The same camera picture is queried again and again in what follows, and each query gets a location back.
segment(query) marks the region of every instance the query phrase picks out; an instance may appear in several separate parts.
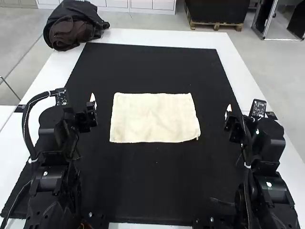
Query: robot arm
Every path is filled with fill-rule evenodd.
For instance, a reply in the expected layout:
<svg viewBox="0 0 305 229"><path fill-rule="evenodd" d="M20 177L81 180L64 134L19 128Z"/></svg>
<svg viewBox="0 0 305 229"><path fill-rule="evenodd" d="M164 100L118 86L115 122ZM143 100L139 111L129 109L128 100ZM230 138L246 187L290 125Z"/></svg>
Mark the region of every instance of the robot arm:
<svg viewBox="0 0 305 229"><path fill-rule="evenodd" d="M39 139L34 147L28 129L29 114L38 101L49 96L56 98L56 105L40 115ZM74 161L80 158L79 134L97 125L95 109L96 103L91 101L85 111L75 113L65 88L41 93L25 106L22 133L33 172L25 229L77 229L80 226L80 171ZM9 214L1 229L5 228L8 217Z"/></svg>
<svg viewBox="0 0 305 229"><path fill-rule="evenodd" d="M245 182L235 195L236 228L300 229L295 203L276 171L285 148L284 128L265 118L266 101L254 100L249 116L227 111L225 131L241 145Z"/></svg>

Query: concrete floor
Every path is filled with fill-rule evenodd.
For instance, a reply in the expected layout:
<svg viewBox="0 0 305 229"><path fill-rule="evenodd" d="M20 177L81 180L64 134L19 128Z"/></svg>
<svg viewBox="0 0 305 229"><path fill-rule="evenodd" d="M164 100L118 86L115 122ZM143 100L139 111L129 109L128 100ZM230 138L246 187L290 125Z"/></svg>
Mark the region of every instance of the concrete floor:
<svg viewBox="0 0 305 229"><path fill-rule="evenodd" d="M43 38L38 39L50 13L51 10L0 8L0 74L5 76L13 69L7 80L19 97L23 97L52 53ZM116 12L99 12L99 15L109 21L112 28L190 31L181 0L177 3L177 12L174 16ZM222 27L219 31L229 34L252 76L285 127L292 143L305 161L302 138L305 129L303 118L305 113L303 101L305 99L303 89L305 43L261 41L251 30L253 17L253 13L247 15L242 32ZM278 16L273 21L268 38L290 36L282 20L283 18ZM204 27L196 31L213 30L211 27ZM2 83L0 105L3 104L18 104L18 99Z"/></svg>

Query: black jacket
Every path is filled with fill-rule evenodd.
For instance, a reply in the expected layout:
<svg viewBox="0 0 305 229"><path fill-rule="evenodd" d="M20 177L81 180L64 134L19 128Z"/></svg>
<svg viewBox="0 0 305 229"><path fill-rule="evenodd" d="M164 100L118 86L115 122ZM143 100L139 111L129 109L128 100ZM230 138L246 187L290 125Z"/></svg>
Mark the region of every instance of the black jacket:
<svg viewBox="0 0 305 229"><path fill-rule="evenodd" d="M43 30L47 45L58 51L77 47L81 42L98 39L110 24L97 14L88 1L64 0L50 15Z"/></svg>

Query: pallet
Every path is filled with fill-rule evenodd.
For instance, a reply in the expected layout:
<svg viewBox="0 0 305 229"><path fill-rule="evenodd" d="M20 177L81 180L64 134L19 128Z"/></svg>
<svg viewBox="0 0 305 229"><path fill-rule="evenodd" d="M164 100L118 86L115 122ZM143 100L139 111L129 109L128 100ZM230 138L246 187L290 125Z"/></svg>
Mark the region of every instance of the pallet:
<svg viewBox="0 0 305 229"><path fill-rule="evenodd" d="M235 30L238 32L241 32L243 30L243 25L244 25L243 23L234 24L234 23L226 23L226 22L220 23L220 22L193 21L186 3L184 3L184 9L185 9L186 17L187 17L187 20L189 21L191 30L195 30L196 26L198 26L198 25L213 25L214 31L218 31L220 26L234 26Z"/></svg>

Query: cream towel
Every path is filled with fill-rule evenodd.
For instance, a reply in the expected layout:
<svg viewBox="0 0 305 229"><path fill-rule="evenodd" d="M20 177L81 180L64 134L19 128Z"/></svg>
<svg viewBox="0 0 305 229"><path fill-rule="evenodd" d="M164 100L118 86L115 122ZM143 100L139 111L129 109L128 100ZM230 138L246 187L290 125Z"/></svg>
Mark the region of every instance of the cream towel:
<svg viewBox="0 0 305 229"><path fill-rule="evenodd" d="M111 142L184 142L199 136L190 93L114 95Z"/></svg>

